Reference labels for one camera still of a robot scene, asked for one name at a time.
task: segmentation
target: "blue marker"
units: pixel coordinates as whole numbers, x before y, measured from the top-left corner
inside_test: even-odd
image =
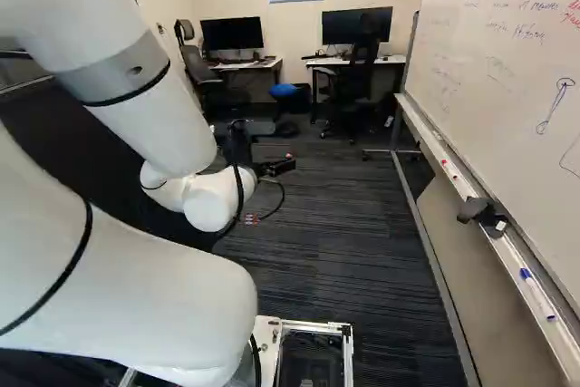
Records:
[[[526,267],[522,267],[519,269],[519,276],[526,282],[529,288],[532,291],[532,295],[536,299],[537,304],[542,309],[542,313],[546,317],[548,322],[553,322],[556,319],[556,314],[554,311],[546,304],[546,299],[544,298],[544,294],[540,290],[539,286],[537,285],[537,281],[532,276],[532,273]]]

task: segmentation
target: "white desk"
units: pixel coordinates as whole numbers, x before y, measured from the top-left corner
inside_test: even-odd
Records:
[[[211,70],[223,73],[239,72],[242,70],[248,70],[256,73],[259,71],[271,71],[274,74],[274,83],[279,84],[280,72],[282,71],[282,58],[276,57],[268,63],[261,63],[259,61],[254,61],[252,63],[219,63],[218,65],[214,65],[209,68]]]
[[[389,59],[386,61],[382,58],[377,58],[374,60],[375,65],[384,65],[384,64],[405,64],[407,62],[407,57],[404,54],[392,54],[389,56]],[[344,60],[340,57],[332,57],[332,58],[315,58],[309,59],[306,61],[306,68],[310,67],[332,67],[332,66],[340,66],[340,65],[348,65],[350,61]]]
[[[400,92],[402,76],[405,71],[407,57],[404,54],[392,54],[388,59],[377,58],[374,60],[376,67],[388,67],[395,71],[395,82],[392,86],[393,92]],[[312,68],[312,110],[310,112],[310,122],[314,124],[318,112],[318,74],[314,67],[342,68],[347,67],[351,62],[340,57],[314,58],[305,61],[306,68]]]

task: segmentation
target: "black office chair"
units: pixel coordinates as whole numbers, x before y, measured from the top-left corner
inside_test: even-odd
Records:
[[[371,17],[365,14],[361,16],[360,29],[348,67],[339,71],[314,68],[317,73],[326,75],[329,82],[329,114],[320,134],[322,139],[331,131],[343,130],[354,144],[360,129],[359,112],[371,99],[374,61],[381,44],[380,30]]]
[[[252,97],[242,89],[231,88],[213,72],[201,56],[196,45],[185,44],[195,33],[189,20],[177,20],[173,26],[179,42],[186,74],[198,95],[206,120],[214,125],[214,134],[224,137],[227,125],[237,119],[247,120],[247,130],[252,136],[270,136],[276,132],[272,117],[260,116],[252,108]]]
[[[185,44],[195,36],[189,20],[177,20],[174,26],[186,73],[199,97],[201,108],[209,121],[240,118],[251,103],[249,92],[227,87],[225,81],[213,72],[196,45]]]

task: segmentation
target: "black monitor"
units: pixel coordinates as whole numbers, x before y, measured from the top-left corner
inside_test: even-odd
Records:
[[[208,50],[261,49],[264,47],[260,17],[202,20],[204,45]]]
[[[362,14],[370,15],[380,26],[381,41],[389,41],[392,6],[323,12],[323,45],[353,44],[360,32]]]

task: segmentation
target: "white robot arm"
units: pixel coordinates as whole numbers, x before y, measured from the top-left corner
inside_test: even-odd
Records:
[[[145,158],[142,187],[195,227],[225,227],[240,186],[253,193],[247,167],[197,175],[216,143],[134,0],[0,0],[0,34]],[[232,378],[256,316],[241,266],[109,217],[1,124],[0,180],[0,347],[106,358],[185,386]]]

